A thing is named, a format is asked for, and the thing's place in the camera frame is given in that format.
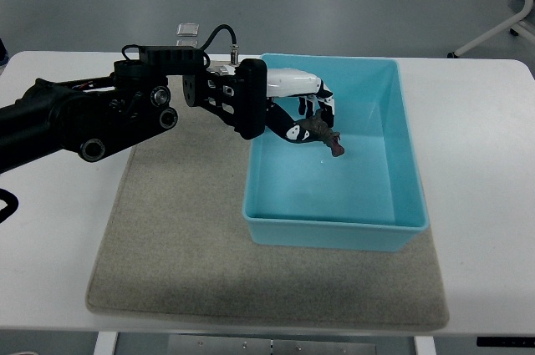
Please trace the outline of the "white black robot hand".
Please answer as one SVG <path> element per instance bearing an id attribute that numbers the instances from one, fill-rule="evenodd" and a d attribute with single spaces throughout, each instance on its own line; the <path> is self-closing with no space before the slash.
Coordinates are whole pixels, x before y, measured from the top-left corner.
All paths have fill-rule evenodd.
<path id="1" fill-rule="evenodd" d="M 301 144 L 303 132 L 299 132 L 293 119 L 275 98 L 294 97 L 298 99 L 298 114 L 306 119 L 322 109 L 323 120 L 328 127 L 334 127 L 334 94 L 317 75 L 295 68 L 270 68 L 267 71 L 266 126 L 278 137 L 290 143 Z"/>

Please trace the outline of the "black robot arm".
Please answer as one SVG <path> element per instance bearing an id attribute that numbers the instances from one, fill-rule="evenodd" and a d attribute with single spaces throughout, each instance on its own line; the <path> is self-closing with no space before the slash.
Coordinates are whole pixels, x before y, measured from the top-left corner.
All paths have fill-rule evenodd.
<path id="1" fill-rule="evenodd" d="M 183 78 L 190 107 L 218 116 L 244 139 L 266 126 L 267 65 L 237 59 L 231 74 L 209 69 L 204 47 L 139 46 L 139 57 L 114 63 L 106 77 L 49 82 L 36 79 L 24 95 L 1 110 L 1 171 L 59 150 L 96 162 L 174 128 L 170 76 Z"/>

